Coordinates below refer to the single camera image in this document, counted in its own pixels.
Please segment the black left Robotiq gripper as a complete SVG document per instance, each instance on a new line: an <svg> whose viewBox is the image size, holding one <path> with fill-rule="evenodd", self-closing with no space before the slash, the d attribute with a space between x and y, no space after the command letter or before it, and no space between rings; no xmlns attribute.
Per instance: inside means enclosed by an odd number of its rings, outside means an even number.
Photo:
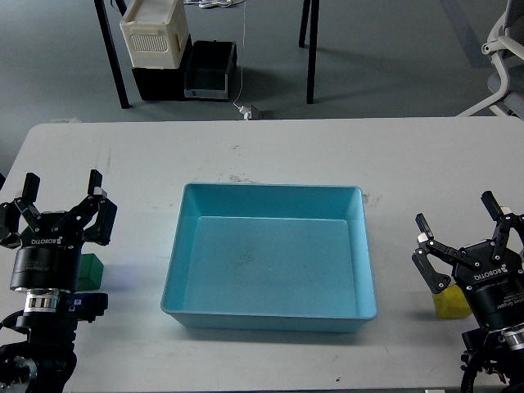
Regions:
<svg viewBox="0 0 524 393"><path fill-rule="evenodd" d="M1 204L1 246L20 249L12 271L13 291L78 291L84 242L107 246L117 206L102 189L102 174L92 169L87 196L66 214L40 215L34 206L40 177L27 173L21 195ZM20 239L20 218L28 224Z"/></svg>

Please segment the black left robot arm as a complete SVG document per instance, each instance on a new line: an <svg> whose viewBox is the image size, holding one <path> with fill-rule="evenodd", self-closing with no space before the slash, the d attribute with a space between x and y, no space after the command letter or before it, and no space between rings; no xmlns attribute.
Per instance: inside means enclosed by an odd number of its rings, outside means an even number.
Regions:
<svg viewBox="0 0 524 393"><path fill-rule="evenodd" d="M61 392L77 364L79 322L93 322L108 307L101 292L103 263L84 254L87 242L106 246L117 206L92 170L86 197L70 210L40 212L40 179L28 173L20 196L1 205L1 245L16 250L10 288L25 294L23 309L2 328L25 336L1 347L3 392Z"/></svg>

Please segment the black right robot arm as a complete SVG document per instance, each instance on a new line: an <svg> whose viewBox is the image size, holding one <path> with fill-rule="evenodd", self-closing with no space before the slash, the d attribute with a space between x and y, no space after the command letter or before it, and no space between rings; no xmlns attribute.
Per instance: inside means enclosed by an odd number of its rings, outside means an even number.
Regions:
<svg viewBox="0 0 524 393"><path fill-rule="evenodd" d="M479 325L462 335L462 392L472 392L477 374L495 374L504 391L523 390L523 254L508 247L510 232L523 234L523 217L502 207L490 191L481 200L495 222L492 237L455 249L438 242L423 214L412 260L431 292L458 285Z"/></svg>

